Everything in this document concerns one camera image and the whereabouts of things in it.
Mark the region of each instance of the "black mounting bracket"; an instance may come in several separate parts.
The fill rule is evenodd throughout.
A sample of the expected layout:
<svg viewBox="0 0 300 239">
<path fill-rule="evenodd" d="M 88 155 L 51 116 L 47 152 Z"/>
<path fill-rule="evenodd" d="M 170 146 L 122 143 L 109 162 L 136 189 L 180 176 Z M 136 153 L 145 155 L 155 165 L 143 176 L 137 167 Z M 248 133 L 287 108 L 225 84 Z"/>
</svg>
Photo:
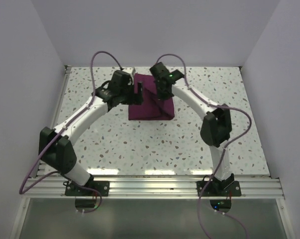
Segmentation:
<svg viewBox="0 0 300 239">
<path fill-rule="evenodd" d="M 64 182 L 63 185 L 66 187 L 65 196 L 69 197 L 87 197 L 95 196 L 93 191 L 84 190 L 70 181 Z M 107 197 L 109 195 L 110 182 L 109 181 L 91 181 L 89 185 L 85 187 L 92 188 L 100 192 L 101 196 Z"/>
<path fill-rule="evenodd" d="M 204 179 L 196 182 L 198 196 L 203 187 L 208 181 Z M 235 181 L 234 174 L 231 174 L 229 178 L 220 181 L 217 178 L 213 178 L 207 188 L 204 190 L 202 197 L 240 197 L 241 190 L 238 181 Z"/>
<path fill-rule="evenodd" d="M 173 97 L 172 85 L 174 85 L 177 80 L 184 77 L 184 74 L 179 70 L 170 72 L 162 62 L 152 66 L 150 72 L 154 77 L 157 96 L 160 100 L 168 100 L 170 97 Z"/>
</svg>

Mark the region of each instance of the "black motor joint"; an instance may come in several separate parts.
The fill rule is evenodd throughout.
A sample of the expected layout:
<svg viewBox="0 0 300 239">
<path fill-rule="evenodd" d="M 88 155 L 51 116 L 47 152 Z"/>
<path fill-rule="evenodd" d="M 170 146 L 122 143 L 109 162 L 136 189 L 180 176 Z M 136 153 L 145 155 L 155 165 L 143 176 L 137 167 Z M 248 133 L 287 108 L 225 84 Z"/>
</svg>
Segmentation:
<svg viewBox="0 0 300 239">
<path fill-rule="evenodd" d="M 230 138 L 232 131 L 230 111 L 217 108 L 213 112 L 207 112 L 200 130 L 202 140 L 208 146 L 219 147 L 221 143 Z"/>
<path fill-rule="evenodd" d="M 157 96 L 160 100 L 168 100 L 173 97 L 172 85 L 174 85 L 177 80 L 184 77 L 184 74 L 179 70 L 170 72 L 162 62 L 156 63 L 152 66 L 150 68 L 150 72 L 154 77 Z"/>
<path fill-rule="evenodd" d="M 108 104 L 108 110 L 119 104 L 123 105 L 140 105 L 142 98 L 142 83 L 137 84 L 137 93 L 134 92 L 134 84 L 130 74 L 116 70 L 110 81 L 96 88 L 96 96 L 103 99 Z"/>
</svg>

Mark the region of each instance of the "white enclosure wall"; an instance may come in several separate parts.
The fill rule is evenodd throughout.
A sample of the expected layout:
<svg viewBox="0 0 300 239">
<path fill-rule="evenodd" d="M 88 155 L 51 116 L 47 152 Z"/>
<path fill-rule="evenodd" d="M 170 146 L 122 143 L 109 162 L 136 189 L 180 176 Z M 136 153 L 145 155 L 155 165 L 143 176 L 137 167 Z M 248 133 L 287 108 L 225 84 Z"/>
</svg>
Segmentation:
<svg viewBox="0 0 300 239">
<path fill-rule="evenodd" d="M 87 66 L 101 49 L 129 66 L 150 66 L 163 53 L 180 54 L 191 66 L 242 66 L 279 2 L 32 1 L 60 58 L 74 66 Z M 96 62 L 114 65 L 109 57 Z"/>
<path fill-rule="evenodd" d="M 0 239 L 8 238 L 18 189 L 50 123 L 63 65 L 29 0 L 0 0 Z"/>
<path fill-rule="evenodd" d="M 300 238 L 300 0 L 281 0 L 243 66 L 273 177 L 280 177 Z"/>
</svg>

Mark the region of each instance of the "folded cloth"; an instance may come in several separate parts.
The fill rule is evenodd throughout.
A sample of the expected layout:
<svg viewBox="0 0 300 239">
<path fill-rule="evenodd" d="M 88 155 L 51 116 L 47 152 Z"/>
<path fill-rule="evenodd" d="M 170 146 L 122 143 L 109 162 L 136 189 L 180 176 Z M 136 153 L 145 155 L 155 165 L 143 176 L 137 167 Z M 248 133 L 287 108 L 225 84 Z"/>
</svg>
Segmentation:
<svg viewBox="0 0 300 239">
<path fill-rule="evenodd" d="M 137 83 L 143 84 L 143 103 L 140 106 L 129 106 L 129 120 L 171 120 L 174 118 L 173 99 L 160 101 L 157 97 L 154 77 L 148 75 L 134 75 L 134 90 Z"/>
</svg>

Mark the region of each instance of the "terrazzo floor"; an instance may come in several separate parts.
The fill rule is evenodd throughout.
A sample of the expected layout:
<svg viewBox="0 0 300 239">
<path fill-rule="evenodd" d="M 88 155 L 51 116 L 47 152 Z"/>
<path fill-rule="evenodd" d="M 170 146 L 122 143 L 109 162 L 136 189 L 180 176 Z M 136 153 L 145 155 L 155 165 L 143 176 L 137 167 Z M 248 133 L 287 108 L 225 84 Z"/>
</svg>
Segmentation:
<svg viewBox="0 0 300 239">
<path fill-rule="evenodd" d="M 94 67 L 96 86 L 110 80 L 116 69 Z M 187 70 L 189 83 L 211 100 L 241 108 L 252 116 L 238 68 L 188 67 Z M 150 75 L 149 67 L 136 67 L 136 72 Z M 91 92 L 90 69 L 73 67 L 57 124 L 85 103 Z M 179 98 L 174 97 L 174 104 L 175 118 L 171 121 L 129 121 L 128 106 L 112 109 L 78 139 L 74 146 L 77 160 L 96 175 L 210 174 L 212 161 L 209 147 L 200 138 L 201 119 Z M 235 136 L 247 127 L 248 119 L 237 112 L 231 115 L 231 136 Z M 255 124 L 246 136 L 231 144 L 229 155 L 234 174 L 269 175 Z M 46 173 L 51 170 L 46 166 Z"/>
</svg>

